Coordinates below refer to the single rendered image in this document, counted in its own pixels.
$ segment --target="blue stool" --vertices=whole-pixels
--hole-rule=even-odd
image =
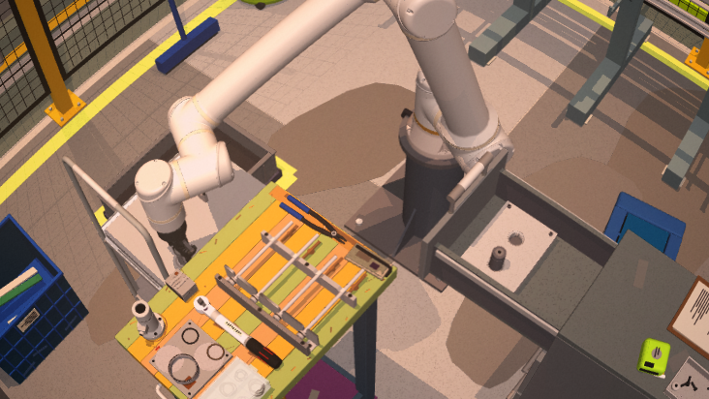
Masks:
[[[630,229],[673,261],[677,261],[677,253],[686,228],[687,224],[681,220],[640,199],[621,193],[603,234],[615,242],[620,242]]]

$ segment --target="pliers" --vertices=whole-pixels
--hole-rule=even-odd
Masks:
[[[300,212],[297,212],[295,209],[287,206],[284,202],[281,202],[281,205],[280,205],[281,209],[283,209],[286,212],[293,215],[295,217],[295,219],[303,222],[303,224],[306,225],[307,227],[309,227],[310,229],[313,229],[323,235],[331,237],[331,238],[337,240],[341,244],[344,244],[347,242],[347,238],[345,238],[344,236],[342,236],[342,234],[337,232],[337,229],[334,226],[332,226],[324,217],[320,216],[317,212],[310,209],[304,203],[295,199],[295,197],[293,197],[293,196],[288,196],[288,201],[290,201],[296,207],[300,208],[300,210],[305,212],[306,215],[312,216],[315,220],[320,222],[323,225],[323,227],[316,226],[315,224],[313,224],[313,222],[305,219],[305,216],[301,215]]]

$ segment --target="label on crate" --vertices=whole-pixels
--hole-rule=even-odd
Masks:
[[[17,324],[17,328],[19,328],[22,333],[27,331],[27,328],[32,326],[32,324],[40,317],[40,312],[37,311],[36,308],[32,309],[30,313],[27,314],[27,316],[22,319],[21,322]]]

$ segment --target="tiled floor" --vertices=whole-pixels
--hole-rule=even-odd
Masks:
[[[8,200],[0,203],[0,214],[11,213],[17,218],[65,272],[91,312],[86,322],[79,325],[27,382],[16,385],[0,374],[0,386],[11,398],[43,397],[50,389],[58,398],[154,395],[156,381],[111,339],[111,333],[130,319],[132,298],[91,226],[64,171],[61,157],[68,156],[106,187],[140,158],[151,143],[169,133],[167,113],[175,100],[199,92],[302,2],[286,0],[267,6],[263,11],[234,3],[217,17],[222,30],[208,45],[167,76],[150,69],[63,145]],[[210,3],[206,0],[187,2],[188,7],[181,12],[183,20],[195,17]],[[601,0],[587,3],[602,13],[609,5]],[[510,4],[511,0],[459,0],[461,11],[457,20],[461,36],[466,42],[472,40]],[[632,128],[639,126],[632,124],[637,123],[633,122],[634,117],[640,117],[633,111],[645,97],[669,98],[665,102],[678,109],[677,97],[654,93],[662,90],[691,93],[681,107],[686,109],[687,115],[694,115],[698,107],[700,97],[685,79],[642,54],[629,66],[634,72],[619,79],[618,88],[611,91],[599,107],[596,120],[583,131],[568,125],[570,122],[563,121],[561,116],[564,98],[566,102],[570,100],[571,92],[577,90],[583,78],[595,68],[594,62],[598,62],[607,46],[609,35],[607,32],[597,34],[598,30],[597,24],[552,2],[490,67],[474,66],[486,100],[498,111],[503,128],[518,142],[517,154],[509,169],[535,181],[545,193],[554,192],[556,188],[545,183],[549,179],[542,175],[553,171],[547,168],[552,164],[591,159],[604,167],[618,167],[623,161],[618,148],[634,150],[634,145],[650,140],[641,134],[644,130],[640,132],[637,128],[634,129],[639,140],[628,141],[629,135],[625,133],[626,124],[631,124]],[[85,91],[83,99],[91,102],[174,31],[174,25],[166,23],[165,27],[146,35],[142,44]],[[651,73],[642,69],[645,66],[651,67]],[[232,112],[227,122],[268,143],[284,125],[350,90],[385,83],[413,92],[417,69],[406,38],[393,23],[384,2],[365,4],[276,74]],[[635,90],[624,90],[624,84],[632,84]],[[659,138],[653,148],[671,154],[678,143],[675,136],[682,135],[683,129],[686,130],[686,126],[652,130],[658,132]],[[0,168],[0,176],[4,177],[0,181],[6,181],[58,131],[58,127],[48,124],[11,160],[2,160],[4,167]],[[542,135],[547,136],[540,143]],[[654,151],[647,146],[642,148]],[[657,189],[655,185],[643,185],[640,179],[631,177],[637,174],[636,170],[618,169],[617,174],[627,177],[619,180],[621,189],[635,184],[648,197]],[[552,173],[552,177],[557,178],[558,174]],[[698,175],[692,180],[695,187],[703,187],[702,181],[706,178],[702,180]],[[303,194],[301,199],[343,226],[382,182],[380,177],[346,187],[333,184],[335,188]],[[565,198],[564,194],[570,189],[568,185],[564,187],[566,190],[559,189],[549,195],[559,198],[560,203],[572,211],[583,212],[588,208],[578,199]],[[697,196],[696,189],[692,195]],[[89,198],[92,209],[98,209],[100,204],[96,197]],[[677,201],[689,203],[685,197]],[[600,223],[597,220],[602,220],[603,212],[602,208],[589,212],[588,218],[594,220],[595,227]],[[690,261],[694,270],[702,264],[700,259]],[[466,362],[451,358],[451,345],[470,345],[448,341],[456,317],[470,317],[466,316],[469,313],[459,313],[466,301],[453,290],[435,292],[402,270],[379,305],[377,392],[380,398],[507,397],[521,378],[522,363],[515,363],[514,367],[503,363],[506,357],[513,358],[513,354],[527,351],[525,339],[504,325],[497,325],[498,333],[508,338],[505,342],[489,338],[480,341],[493,348],[489,356],[494,361],[489,361],[488,368],[477,368],[479,359]],[[484,314],[476,317],[484,322]],[[477,334],[482,334],[482,330],[472,329],[471,340],[484,338]],[[353,372],[351,347],[352,335],[348,334],[329,356]]]

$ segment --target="robotic arm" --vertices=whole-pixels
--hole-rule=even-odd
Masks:
[[[362,4],[377,0],[307,0],[194,97],[170,109],[180,158],[140,168],[136,188],[150,225],[186,261],[195,253],[185,235],[182,201],[233,179],[226,146],[213,129],[249,96]],[[385,0],[422,69],[411,139],[419,151],[449,152],[468,172],[488,151],[512,145],[482,98],[455,24],[455,0]],[[421,129],[435,130],[437,137]]]

